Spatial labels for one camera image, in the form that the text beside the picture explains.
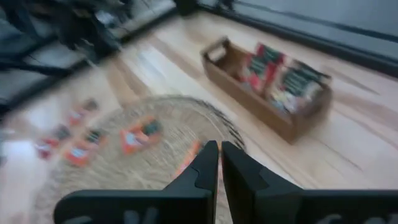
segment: wooden crate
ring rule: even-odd
[[[210,54],[220,50],[223,51],[221,56],[210,57]],[[241,71],[248,52],[232,44],[226,37],[204,49],[201,54],[207,77],[291,144],[328,114],[332,91],[327,85],[323,85],[324,90],[295,114],[283,113],[259,95],[245,90],[234,76]]]

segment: round woven rug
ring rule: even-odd
[[[121,150],[120,129],[147,115],[155,116],[162,125],[160,142],[126,156]],[[35,200],[33,223],[53,223],[56,203],[76,190],[163,189],[195,139],[230,141],[245,149],[238,131],[222,112],[202,100],[182,96],[142,100],[115,111],[94,128],[107,132],[107,144],[85,167],[67,161],[57,164]],[[219,182],[216,223],[232,223],[222,179]]]

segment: snack packet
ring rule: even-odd
[[[283,112],[295,113],[311,102],[322,86],[305,71],[284,68],[272,85],[271,103]]]
[[[323,74],[322,72],[318,72],[309,65],[299,62],[298,60],[292,60],[288,67],[299,70],[303,76],[305,76],[309,80],[313,80],[317,83],[322,83],[325,85],[329,85],[331,83],[331,77]]]
[[[69,114],[69,125],[76,126],[81,124],[85,118],[99,109],[98,103],[94,99],[89,99],[81,105],[75,106]]]
[[[274,79],[276,64],[266,63],[263,58],[249,54],[242,70],[242,83],[258,95],[263,95]]]
[[[35,148],[39,156],[43,159],[49,159],[53,150],[59,147],[64,141],[71,138],[72,133],[69,127],[60,124],[46,136],[36,140]]]
[[[257,44],[256,55],[262,58],[264,62],[272,62],[277,66],[282,64],[285,59],[285,54],[261,43]]]

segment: green label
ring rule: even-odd
[[[159,124],[159,122],[156,121],[156,120],[154,120],[154,121],[152,121],[151,123],[149,123],[149,124],[147,124],[147,125],[144,125],[144,128],[143,128],[142,132],[143,132],[145,135],[148,135],[148,136],[149,136],[149,135],[151,135],[151,134],[154,134],[154,133],[158,132],[159,129],[160,129],[160,124]]]
[[[307,79],[297,70],[288,71],[282,80],[285,90],[294,96],[302,96],[310,82],[312,82],[312,80]]]
[[[250,61],[249,70],[254,72],[258,77],[264,78],[267,65],[261,61],[259,57],[253,57]]]
[[[266,52],[265,58],[267,61],[276,63],[280,58],[280,52],[270,47],[265,47],[265,52]]]

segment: black metal frame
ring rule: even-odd
[[[125,35],[124,37],[121,38],[122,44],[128,43],[136,38],[138,38],[140,35],[144,34],[148,30],[152,29],[153,27],[159,25],[161,22],[167,21],[168,18],[177,15],[177,9],[172,8],[169,9],[168,11],[164,12],[161,14],[159,17],[154,19],[153,21],[150,21],[137,30],[131,32],[128,35]],[[109,57],[109,55],[105,55],[101,60],[103,60],[106,57]],[[66,77],[70,77],[73,74],[76,74],[79,70],[82,68],[87,67],[89,64],[86,60],[81,60],[75,64],[73,64],[70,68],[57,68],[57,67],[48,67],[48,66],[36,66],[36,65],[28,65],[26,63],[19,63],[15,61],[5,61],[5,60],[0,60],[0,68],[18,68],[22,69],[25,68],[26,70],[35,70],[36,72],[43,73],[44,75],[50,75],[48,78],[42,80],[41,82],[38,82],[28,90],[20,93],[19,95],[15,96],[11,101],[7,102],[1,102],[0,101],[0,119],[8,112],[11,110],[17,108],[27,100],[31,99],[32,97],[37,96],[39,93],[42,93],[43,91],[46,91],[50,88],[56,87],[60,81],[62,81]]]
[[[51,44],[53,42],[55,42],[57,40],[57,36],[52,33],[46,37],[44,37],[43,39],[37,40],[36,44],[33,45],[32,47],[29,47],[28,49],[19,52],[18,54],[13,55],[11,58],[11,60],[22,60],[23,58],[25,58],[26,56],[30,55],[31,53],[35,52],[36,50],[39,50],[42,47],[47,46],[48,44]]]

